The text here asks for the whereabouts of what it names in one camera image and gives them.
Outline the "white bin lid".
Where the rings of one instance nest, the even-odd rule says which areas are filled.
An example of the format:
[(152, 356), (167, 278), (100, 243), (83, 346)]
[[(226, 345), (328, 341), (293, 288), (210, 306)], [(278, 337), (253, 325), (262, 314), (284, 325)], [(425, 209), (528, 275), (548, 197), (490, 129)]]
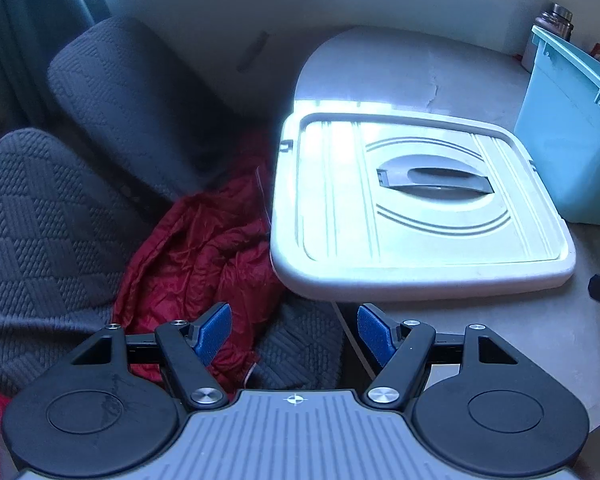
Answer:
[(407, 301), (562, 286), (576, 250), (507, 130), (433, 114), (312, 110), (280, 135), (271, 261), (301, 296)]

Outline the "red quilted jacket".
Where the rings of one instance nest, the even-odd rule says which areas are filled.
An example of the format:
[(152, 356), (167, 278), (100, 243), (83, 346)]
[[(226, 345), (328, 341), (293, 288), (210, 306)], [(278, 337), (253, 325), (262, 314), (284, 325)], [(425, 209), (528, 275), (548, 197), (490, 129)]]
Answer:
[[(155, 327), (160, 340), (172, 318), (193, 318), (226, 300), (237, 318), (225, 363), (246, 367), (257, 323), (279, 293), (268, 262), (264, 224), (233, 208), (255, 198), (254, 181), (235, 180), (216, 195), (179, 202), (155, 231), (70, 148), (49, 134), (18, 130), (0, 140), (0, 390), (12, 397), (4, 438), (23, 479), (45, 479), (38, 458), (58, 460), (64, 479), (81, 477), (82, 460), (95, 479), (262, 479), (282, 474), (285, 455), (279, 396), (247, 393), (235, 405), (196, 408), (178, 418), (170, 398), (126, 370), (122, 325)], [(34, 415), (52, 408), (81, 369), (56, 367), (106, 340), (114, 359), (96, 367), (114, 375), (110, 388), (84, 392), (94, 417), (133, 433), (107, 440), (72, 434)]]

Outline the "teal plastic storage bin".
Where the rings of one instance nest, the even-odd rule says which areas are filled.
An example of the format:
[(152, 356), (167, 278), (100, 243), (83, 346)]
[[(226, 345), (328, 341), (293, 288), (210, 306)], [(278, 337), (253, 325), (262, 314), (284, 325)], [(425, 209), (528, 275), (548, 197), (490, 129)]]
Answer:
[(515, 136), (562, 218), (600, 226), (600, 62), (547, 30), (531, 33), (538, 50)]

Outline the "dark fabric chair near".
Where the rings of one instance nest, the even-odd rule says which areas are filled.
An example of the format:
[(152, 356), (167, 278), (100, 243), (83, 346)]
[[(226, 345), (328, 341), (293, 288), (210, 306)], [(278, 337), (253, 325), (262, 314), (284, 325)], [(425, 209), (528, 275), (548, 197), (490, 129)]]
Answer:
[(232, 331), (210, 364), (228, 393), (331, 389), (343, 333), (270, 261), (268, 161), (178, 200), (155, 226), (73, 151), (36, 129), (0, 140), (0, 393), (13, 396), (108, 323), (149, 333), (214, 304)]

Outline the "dark fabric chair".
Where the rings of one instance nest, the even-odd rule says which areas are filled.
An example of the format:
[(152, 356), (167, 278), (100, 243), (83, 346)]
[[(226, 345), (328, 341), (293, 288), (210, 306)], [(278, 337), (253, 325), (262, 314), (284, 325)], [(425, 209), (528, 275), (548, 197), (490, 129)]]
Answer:
[(155, 226), (73, 151), (36, 129), (0, 140), (0, 393), (13, 396), (108, 323), (149, 333), (214, 304), (232, 331), (210, 364), (228, 393), (331, 389), (343, 333), (270, 261), (268, 161), (178, 200)]
[(270, 125), (234, 112), (136, 18), (77, 36), (50, 61), (47, 81), (89, 144), (170, 203), (272, 151)]

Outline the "red black box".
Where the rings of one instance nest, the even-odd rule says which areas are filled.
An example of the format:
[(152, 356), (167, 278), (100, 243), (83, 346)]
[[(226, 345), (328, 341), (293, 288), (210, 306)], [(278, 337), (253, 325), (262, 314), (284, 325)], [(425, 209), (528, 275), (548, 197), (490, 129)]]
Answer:
[(590, 55), (592, 56), (592, 58), (595, 58), (596, 61), (600, 61), (600, 42), (598, 42), (597, 44), (594, 44), (594, 47), (592, 47)]

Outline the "pink thermos bottle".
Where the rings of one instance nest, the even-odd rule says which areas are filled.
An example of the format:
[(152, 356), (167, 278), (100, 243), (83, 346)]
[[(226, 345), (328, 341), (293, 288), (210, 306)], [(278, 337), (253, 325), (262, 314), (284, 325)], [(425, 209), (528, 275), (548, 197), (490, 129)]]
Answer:
[[(542, 12), (534, 20), (534, 26), (547, 30), (548, 32), (554, 32), (556, 30), (555, 25), (556, 23), (552, 14), (548, 12)], [(521, 66), (528, 73), (532, 73), (536, 50), (538, 50), (538, 45), (534, 43), (534, 35), (530, 34), (521, 59)]]

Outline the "dark fabric chair far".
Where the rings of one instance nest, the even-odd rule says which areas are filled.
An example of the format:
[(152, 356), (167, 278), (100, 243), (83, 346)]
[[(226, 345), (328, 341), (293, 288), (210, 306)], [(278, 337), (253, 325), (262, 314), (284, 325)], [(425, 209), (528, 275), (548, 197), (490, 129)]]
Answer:
[(47, 81), (89, 144), (170, 203), (272, 151), (270, 125), (234, 112), (136, 18), (77, 36), (50, 61)]

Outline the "steel thermos flask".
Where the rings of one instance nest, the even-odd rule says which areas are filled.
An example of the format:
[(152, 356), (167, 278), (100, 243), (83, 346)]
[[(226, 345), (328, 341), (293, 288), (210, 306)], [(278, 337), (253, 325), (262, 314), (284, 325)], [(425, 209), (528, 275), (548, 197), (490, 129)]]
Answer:
[(569, 41), (573, 32), (572, 13), (564, 6), (553, 3), (550, 8), (550, 18), (554, 22), (555, 34)]

